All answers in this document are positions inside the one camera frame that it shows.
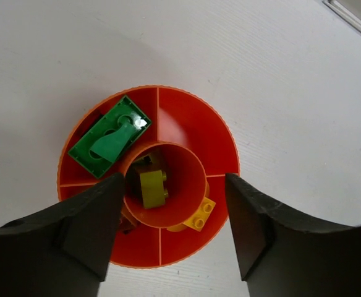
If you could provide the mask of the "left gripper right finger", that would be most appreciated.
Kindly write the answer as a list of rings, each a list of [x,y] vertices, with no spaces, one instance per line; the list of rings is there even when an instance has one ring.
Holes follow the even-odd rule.
[[[303,213],[236,174],[225,196],[250,296],[361,296],[361,225]]]

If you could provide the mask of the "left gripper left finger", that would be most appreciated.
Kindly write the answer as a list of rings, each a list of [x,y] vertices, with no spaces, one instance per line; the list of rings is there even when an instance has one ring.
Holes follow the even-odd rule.
[[[0,296],[96,296],[106,279],[125,193],[115,173],[0,227]]]

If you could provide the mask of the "brown lego plate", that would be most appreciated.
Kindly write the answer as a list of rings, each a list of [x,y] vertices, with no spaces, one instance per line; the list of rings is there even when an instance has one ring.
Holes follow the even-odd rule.
[[[119,219],[118,231],[126,235],[138,227],[138,224],[138,220],[136,220],[135,217],[129,212],[128,208],[123,205]]]

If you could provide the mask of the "small yellow lego brick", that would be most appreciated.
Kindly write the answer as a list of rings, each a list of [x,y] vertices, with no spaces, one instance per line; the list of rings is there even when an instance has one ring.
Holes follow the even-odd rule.
[[[186,228],[190,228],[200,232],[205,226],[215,206],[216,203],[213,200],[205,197],[199,208],[190,218],[179,225],[167,228],[167,230],[170,232],[180,232],[184,231]]]

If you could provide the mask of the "green lego plate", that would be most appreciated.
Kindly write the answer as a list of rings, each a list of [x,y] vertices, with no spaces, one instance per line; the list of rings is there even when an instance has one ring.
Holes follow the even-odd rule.
[[[151,119],[124,95],[69,149],[68,155],[99,179],[151,126]]]

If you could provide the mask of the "lime green lego brick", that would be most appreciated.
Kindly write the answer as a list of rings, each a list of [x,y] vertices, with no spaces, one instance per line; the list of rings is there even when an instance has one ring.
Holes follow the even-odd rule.
[[[169,193],[164,187],[167,175],[163,170],[146,171],[139,174],[143,207],[153,209],[166,203]]]

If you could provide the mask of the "small green lego piece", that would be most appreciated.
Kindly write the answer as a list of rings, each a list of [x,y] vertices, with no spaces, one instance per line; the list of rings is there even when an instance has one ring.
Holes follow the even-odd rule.
[[[120,123],[119,128],[110,134],[100,137],[90,147],[90,151],[95,155],[114,163],[121,152],[131,139],[136,136],[142,129],[134,126],[132,123],[125,121]]]

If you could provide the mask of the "orange round divided container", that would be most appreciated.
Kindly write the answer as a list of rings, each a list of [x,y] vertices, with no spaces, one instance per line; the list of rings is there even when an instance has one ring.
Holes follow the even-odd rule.
[[[81,136],[127,95],[151,119],[151,126],[97,179],[67,153]],[[143,207],[139,174],[163,170],[166,203]],[[205,101],[177,88],[148,85],[119,92],[93,107],[68,136],[57,171],[60,200],[79,194],[113,173],[125,181],[122,206],[139,224],[128,234],[117,232],[110,261],[135,269],[174,264],[203,249],[221,230],[228,214],[225,175],[239,174],[234,138],[220,115]],[[216,203],[203,229],[167,228],[190,218],[207,197]]]

